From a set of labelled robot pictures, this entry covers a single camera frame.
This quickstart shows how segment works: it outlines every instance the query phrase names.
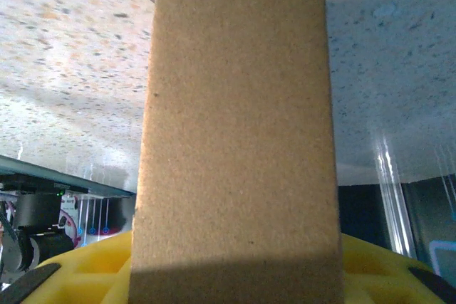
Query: brown cardboard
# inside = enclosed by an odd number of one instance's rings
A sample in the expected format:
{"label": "brown cardboard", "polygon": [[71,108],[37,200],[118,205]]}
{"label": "brown cardboard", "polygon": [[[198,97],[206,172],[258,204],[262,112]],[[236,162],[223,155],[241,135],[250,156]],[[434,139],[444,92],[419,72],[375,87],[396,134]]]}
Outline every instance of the brown cardboard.
{"label": "brown cardboard", "polygon": [[324,0],[157,0],[131,303],[342,303]]}

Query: cardboard piece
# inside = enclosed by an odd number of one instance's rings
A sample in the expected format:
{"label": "cardboard piece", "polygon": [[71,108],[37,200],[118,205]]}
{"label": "cardboard piece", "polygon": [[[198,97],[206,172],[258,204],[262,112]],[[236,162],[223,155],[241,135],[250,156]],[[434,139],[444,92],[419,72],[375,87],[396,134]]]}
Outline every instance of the cardboard piece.
{"label": "cardboard piece", "polygon": [[324,0],[157,0],[131,303],[342,303]]}

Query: yellow plastic part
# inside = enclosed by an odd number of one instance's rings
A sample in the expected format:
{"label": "yellow plastic part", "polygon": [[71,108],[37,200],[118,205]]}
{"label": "yellow plastic part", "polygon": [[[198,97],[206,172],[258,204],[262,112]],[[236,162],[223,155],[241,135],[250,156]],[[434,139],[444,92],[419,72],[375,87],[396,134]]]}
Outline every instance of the yellow plastic part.
{"label": "yellow plastic part", "polygon": [[[48,259],[61,268],[24,304],[126,304],[131,232]],[[345,303],[443,303],[409,271],[423,263],[343,235]]]}

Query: wire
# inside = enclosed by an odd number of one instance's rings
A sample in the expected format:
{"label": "wire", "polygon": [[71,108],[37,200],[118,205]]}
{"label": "wire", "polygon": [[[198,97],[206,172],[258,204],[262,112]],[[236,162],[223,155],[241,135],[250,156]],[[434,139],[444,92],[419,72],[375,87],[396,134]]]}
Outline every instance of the wire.
{"label": "wire", "polygon": [[3,224],[4,230],[8,232],[13,241],[17,241],[16,232],[14,231],[13,226],[9,223],[6,216],[3,215],[3,213],[0,213],[0,222]]}
{"label": "wire", "polygon": [[6,202],[5,201],[0,201],[0,212],[4,215],[4,216],[8,216],[7,213],[6,213]]}
{"label": "wire", "polygon": [[63,209],[60,209],[60,212],[67,219],[67,221],[70,222],[70,225],[73,226],[73,238],[71,240],[73,241],[73,245],[76,248],[78,245],[78,227],[76,227],[76,224],[74,223],[74,220],[69,213]]}

